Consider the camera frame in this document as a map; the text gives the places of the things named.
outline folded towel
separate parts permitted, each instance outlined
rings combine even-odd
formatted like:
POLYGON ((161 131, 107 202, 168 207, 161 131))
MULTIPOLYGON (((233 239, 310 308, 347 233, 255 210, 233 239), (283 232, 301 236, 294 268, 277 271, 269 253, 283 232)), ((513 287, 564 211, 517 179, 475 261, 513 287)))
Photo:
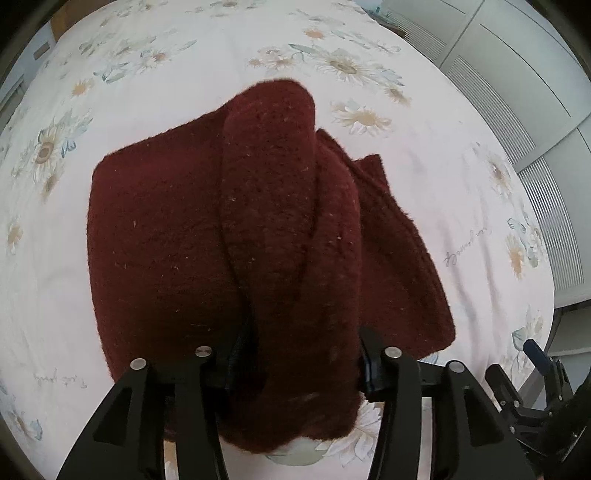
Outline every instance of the folded towel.
POLYGON ((113 378, 136 357, 186 358, 251 314, 256 371, 220 431, 252 452, 349 433, 360 325, 416 358, 455 335, 380 157, 352 161, 314 114, 296 82, 260 83, 93 175, 90 286, 113 378))

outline white bedsheet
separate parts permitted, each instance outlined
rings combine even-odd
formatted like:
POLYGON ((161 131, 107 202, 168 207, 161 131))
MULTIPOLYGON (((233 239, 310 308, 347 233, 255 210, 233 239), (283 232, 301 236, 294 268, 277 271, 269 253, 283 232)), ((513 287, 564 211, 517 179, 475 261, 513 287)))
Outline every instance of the white bedsheet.
MULTIPOLYGON (((516 387, 531 372, 523 341, 545 343, 554 297, 539 226, 491 130, 427 59, 347 0, 119 0, 60 39, 0 136, 0 411, 47 479, 112 385, 87 268, 93 169, 276 77, 311 92, 351 157, 382 155, 456 324, 428 360, 479 380, 501 363, 516 387)), ((227 447, 230 477, 365 479, 380 416, 364 405, 346 439, 274 456, 227 447)))

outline floral bedsheet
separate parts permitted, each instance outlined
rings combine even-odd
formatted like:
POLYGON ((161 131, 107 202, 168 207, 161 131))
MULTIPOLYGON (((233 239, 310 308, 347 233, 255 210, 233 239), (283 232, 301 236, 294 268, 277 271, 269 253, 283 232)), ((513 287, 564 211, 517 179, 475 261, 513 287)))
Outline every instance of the floral bedsheet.
MULTIPOLYGON (((66 32, 0 135, 0 412, 47 479, 112 385, 87 270, 93 169, 278 77, 312 93, 317 126, 353 158, 382 155, 456 323, 427 361, 480 380, 500 363, 516 387, 532 371, 523 343, 546 341, 553 311, 538 222, 491 130, 427 59, 349 0, 118 0, 66 32)), ((268 456, 225 446, 230 477, 365 479, 381 413, 364 403, 348 437, 268 456)))

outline silver screw head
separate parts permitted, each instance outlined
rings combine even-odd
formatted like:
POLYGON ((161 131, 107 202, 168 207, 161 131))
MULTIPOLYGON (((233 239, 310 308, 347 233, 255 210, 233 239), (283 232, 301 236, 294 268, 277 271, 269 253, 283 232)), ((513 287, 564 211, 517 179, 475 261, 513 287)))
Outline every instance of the silver screw head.
POLYGON ((386 348, 385 353, 390 358, 400 358, 402 356, 402 350, 397 346, 389 346, 386 348))
POLYGON ((129 364, 132 370, 142 370, 146 365, 148 362, 144 358, 136 358, 129 364))
POLYGON ((197 349, 195 350, 195 355, 197 355, 201 358, 205 358, 211 354, 212 354, 212 348, 207 345, 198 346, 197 349))
POLYGON ((449 370, 457 374, 463 373, 465 369, 466 367, 464 367, 464 364, 461 362, 453 361, 449 364, 449 370))

